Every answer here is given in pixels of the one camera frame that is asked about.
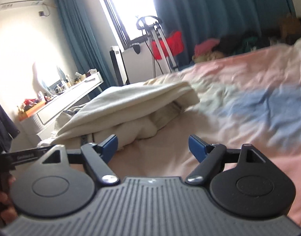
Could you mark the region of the person's left hand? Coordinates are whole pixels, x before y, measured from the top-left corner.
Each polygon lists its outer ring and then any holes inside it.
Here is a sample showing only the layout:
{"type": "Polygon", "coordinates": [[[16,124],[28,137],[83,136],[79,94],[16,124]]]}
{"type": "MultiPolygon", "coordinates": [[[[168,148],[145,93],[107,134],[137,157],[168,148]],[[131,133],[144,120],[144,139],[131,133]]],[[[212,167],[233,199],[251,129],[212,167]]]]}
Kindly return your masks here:
{"type": "Polygon", "coordinates": [[[6,223],[9,224],[17,219],[18,214],[16,209],[12,203],[11,198],[9,197],[8,193],[5,193],[0,190],[0,203],[6,206],[6,209],[0,212],[1,219],[6,223]]]}

